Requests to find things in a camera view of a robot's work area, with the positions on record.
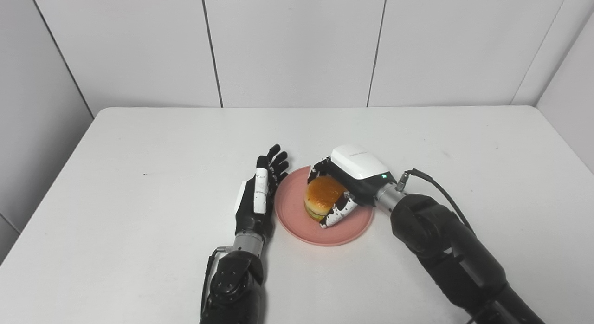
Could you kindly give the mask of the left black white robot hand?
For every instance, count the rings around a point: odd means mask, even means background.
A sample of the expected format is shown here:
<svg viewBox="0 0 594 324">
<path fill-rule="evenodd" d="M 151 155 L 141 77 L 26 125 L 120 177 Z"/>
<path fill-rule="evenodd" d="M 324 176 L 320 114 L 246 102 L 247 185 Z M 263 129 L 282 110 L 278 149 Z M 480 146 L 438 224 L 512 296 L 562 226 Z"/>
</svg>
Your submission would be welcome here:
<svg viewBox="0 0 594 324">
<path fill-rule="evenodd" d="M 257 159 L 254 176 L 247 180 L 239 195 L 235 235 L 255 233 L 264 240 L 271 238 L 272 214 L 276 190 L 288 176 L 288 153 L 275 144 Z"/>
</svg>

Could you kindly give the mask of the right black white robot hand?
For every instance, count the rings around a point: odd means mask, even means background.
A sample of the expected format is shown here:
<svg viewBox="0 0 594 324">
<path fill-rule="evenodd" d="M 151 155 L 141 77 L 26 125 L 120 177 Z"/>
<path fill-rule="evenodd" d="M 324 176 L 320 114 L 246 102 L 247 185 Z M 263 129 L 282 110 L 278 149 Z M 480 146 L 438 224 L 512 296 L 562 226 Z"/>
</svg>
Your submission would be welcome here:
<svg viewBox="0 0 594 324">
<path fill-rule="evenodd" d="M 357 207 L 379 208 L 392 214 L 405 196 L 398 191 L 397 180 L 386 165 L 373 153 L 356 144 L 346 144 L 310 166 L 308 183 L 321 176 L 329 176 L 344 187 L 339 197 L 320 221 L 320 227 L 332 227 Z"/>
</svg>

